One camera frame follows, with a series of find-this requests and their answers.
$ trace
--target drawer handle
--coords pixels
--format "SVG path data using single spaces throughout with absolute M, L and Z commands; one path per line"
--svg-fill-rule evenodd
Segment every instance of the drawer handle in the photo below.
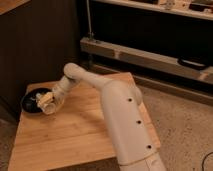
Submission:
M 204 70 L 209 67 L 209 65 L 206 65 L 206 64 L 199 64 L 199 63 L 195 63 L 195 62 L 186 61 L 183 59 L 178 59 L 177 62 L 178 62 L 178 64 L 180 64 L 182 66 L 189 67 L 189 68 L 192 68 L 192 69 L 195 69 L 198 71 Z

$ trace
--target wooden cutting board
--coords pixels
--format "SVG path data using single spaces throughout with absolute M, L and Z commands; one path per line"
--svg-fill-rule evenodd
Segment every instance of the wooden cutting board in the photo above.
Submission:
M 134 83 L 130 73 L 107 77 Z M 55 82 L 32 84 L 28 91 L 51 88 Z M 142 117 L 157 147 L 160 141 L 142 104 Z M 53 115 L 22 111 L 9 171 L 40 171 L 115 157 L 102 115 L 99 92 L 85 82 L 68 95 L 64 106 Z

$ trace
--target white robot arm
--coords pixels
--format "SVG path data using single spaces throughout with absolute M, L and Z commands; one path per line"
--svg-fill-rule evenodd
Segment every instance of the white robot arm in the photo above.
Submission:
M 52 92 L 38 97 L 38 107 L 44 113 L 54 113 L 70 89 L 83 80 L 100 91 L 104 118 L 121 171 L 166 170 L 141 118 L 139 88 L 87 72 L 73 63 L 64 67 L 64 74 Z

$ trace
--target black bowl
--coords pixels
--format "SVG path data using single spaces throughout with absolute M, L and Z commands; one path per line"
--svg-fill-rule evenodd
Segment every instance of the black bowl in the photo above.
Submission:
M 36 94 L 45 94 L 50 92 L 51 90 L 48 88 L 37 88 L 35 90 L 30 91 L 27 93 L 21 100 L 21 107 L 24 111 L 28 113 L 39 113 L 42 112 L 40 108 L 37 107 L 36 103 Z

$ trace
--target terrazzo floor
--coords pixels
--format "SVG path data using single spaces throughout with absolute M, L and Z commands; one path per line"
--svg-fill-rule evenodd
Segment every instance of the terrazzo floor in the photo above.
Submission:
M 161 140 L 160 154 L 168 171 L 200 171 L 202 158 L 213 151 L 213 107 L 140 87 Z M 7 171 L 16 126 L 0 120 L 0 171 Z M 213 155 L 205 171 L 213 170 Z M 119 171 L 115 158 L 54 171 Z

